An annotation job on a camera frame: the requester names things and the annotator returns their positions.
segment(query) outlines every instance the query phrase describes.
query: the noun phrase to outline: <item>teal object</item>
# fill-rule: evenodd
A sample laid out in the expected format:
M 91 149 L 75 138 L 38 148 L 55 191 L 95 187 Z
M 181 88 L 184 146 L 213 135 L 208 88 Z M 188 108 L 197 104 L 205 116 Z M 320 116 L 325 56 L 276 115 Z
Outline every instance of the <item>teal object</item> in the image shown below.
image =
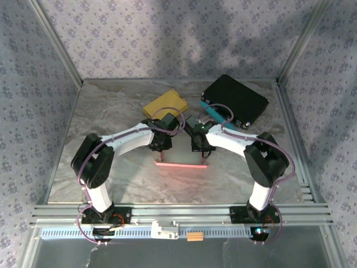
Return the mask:
M 201 101 L 201 106 L 203 108 L 206 108 L 208 106 L 208 104 L 203 102 L 203 101 Z M 225 119 L 218 112 L 216 112 L 216 110 L 213 109 L 212 107 L 208 107 L 206 109 L 206 112 L 210 115 L 210 117 L 212 117 L 212 119 L 214 121 L 216 121 L 219 124 L 222 124 L 225 121 Z M 237 129 L 232 123 L 227 123 L 225 125 L 225 127 L 230 129 L 230 130 L 236 130 Z

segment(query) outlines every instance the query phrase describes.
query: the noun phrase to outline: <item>black case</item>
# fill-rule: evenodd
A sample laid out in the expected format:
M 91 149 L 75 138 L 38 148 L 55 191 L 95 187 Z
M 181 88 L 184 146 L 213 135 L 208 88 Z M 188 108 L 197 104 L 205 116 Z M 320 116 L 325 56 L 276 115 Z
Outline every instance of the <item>black case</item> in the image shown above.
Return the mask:
M 223 74 L 203 93 L 202 101 L 207 104 L 224 104 L 234 115 L 233 123 L 247 129 L 264 112 L 269 101 L 257 92 Z M 213 107 L 222 117 L 230 118 L 230 113 L 223 107 Z

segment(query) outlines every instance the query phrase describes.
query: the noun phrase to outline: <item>white bracket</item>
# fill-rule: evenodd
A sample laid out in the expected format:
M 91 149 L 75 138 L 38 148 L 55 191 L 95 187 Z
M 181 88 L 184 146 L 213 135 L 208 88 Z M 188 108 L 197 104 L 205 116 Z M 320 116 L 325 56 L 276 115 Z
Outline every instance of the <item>white bracket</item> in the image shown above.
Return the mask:
M 151 225 L 151 238 L 176 240 L 180 236 L 179 226 L 179 223 L 176 221 L 153 221 Z

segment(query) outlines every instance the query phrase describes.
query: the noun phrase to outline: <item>gray marble surface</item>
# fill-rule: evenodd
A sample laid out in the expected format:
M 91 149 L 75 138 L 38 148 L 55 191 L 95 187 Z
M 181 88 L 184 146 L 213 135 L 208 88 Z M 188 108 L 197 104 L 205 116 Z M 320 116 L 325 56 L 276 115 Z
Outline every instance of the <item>gray marble surface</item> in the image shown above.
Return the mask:
M 270 132 L 288 151 L 283 118 L 272 89 L 272 80 L 245 85 L 265 96 L 269 105 L 247 131 Z M 211 82 L 118 81 L 85 82 L 75 108 L 69 133 L 52 185 L 49 202 L 83 202 L 70 162 L 86 135 L 114 134 L 145 119 L 142 107 L 169 89 L 188 103 L 185 115 L 198 115 L 201 92 Z M 157 153 L 141 147 L 114 159 L 107 188 L 116 203 L 245 203 L 253 189 L 247 163 L 238 155 L 219 149 L 208 158 L 207 169 L 156 166 Z M 296 176 L 281 185 L 277 203 L 302 203 Z

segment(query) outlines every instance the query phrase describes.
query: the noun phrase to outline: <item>yellow sponge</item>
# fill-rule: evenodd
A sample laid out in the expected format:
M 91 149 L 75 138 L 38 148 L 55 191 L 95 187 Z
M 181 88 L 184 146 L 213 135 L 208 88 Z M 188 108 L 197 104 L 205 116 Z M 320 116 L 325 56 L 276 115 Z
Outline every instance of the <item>yellow sponge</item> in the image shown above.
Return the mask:
M 164 95 L 161 95 L 153 102 L 146 105 L 143 108 L 143 111 L 149 118 L 151 118 L 157 110 L 163 107 L 174 107 L 179 111 L 184 112 L 189 108 L 189 105 L 184 99 L 180 97 L 180 95 L 177 94 L 176 91 L 171 89 L 168 92 L 166 92 Z M 155 115 L 155 119 L 162 119 L 167 113 L 171 113 L 174 116 L 178 116 L 180 114 L 176 110 L 165 109 L 158 112 Z

